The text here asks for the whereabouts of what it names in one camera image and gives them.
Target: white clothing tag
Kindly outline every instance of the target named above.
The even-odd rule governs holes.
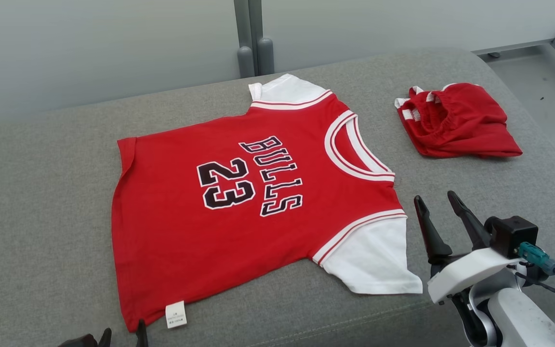
[[[179,301],[178,303],[174,303],[166,307],[166,324],[168,329],[187,324],[183,301]]]

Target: white wall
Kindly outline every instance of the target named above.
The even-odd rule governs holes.
[[[0,120],[237,79],[231,0],[0,0]]]
[[[555,37],[550,0],[264,0],[276,72],[407,48],[469,51]]]

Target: gray fabric surface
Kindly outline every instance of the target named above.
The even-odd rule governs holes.
[[[360,115],[368,147],[397,173],[407,211],[409,268],[429,278],[412,198],[419,194],[456,253],[469,239],[447,202],[453,189],[480,219],[521,215],[540,227],[555,257],[555,149],[484,62],[456,49],[423,49],[294,72],[333,90]],[[0,346],[56,346],[113,330],[114,346],[134,346],[119,312],[110,240],[110,203],[120,174],[115,141],[243,114],[247,84],[228,81],[68,108],[0,125]],[[524,150],[510,160],[422,158],[394,108],[419,85],[484,86],[506,110]],[[555,294],[527,290],[555,319]],[[186,306],[188,325],[148,328],[162,346],[466,345],[457,313],[427,294],[365,296],[310,261]]]

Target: white label with number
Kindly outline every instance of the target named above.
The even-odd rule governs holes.
[[[166,324],[168,329],[187,324],[183,301],[179,301],[178,303],[174,303],[166,307]]]

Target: basketball jersey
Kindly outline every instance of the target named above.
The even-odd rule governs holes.
[[[250,91],[242,116],[118,142],[112,239],[130,332],[304,258],[356,293],[423,292],[395,174],[357,114],[292,75]]]

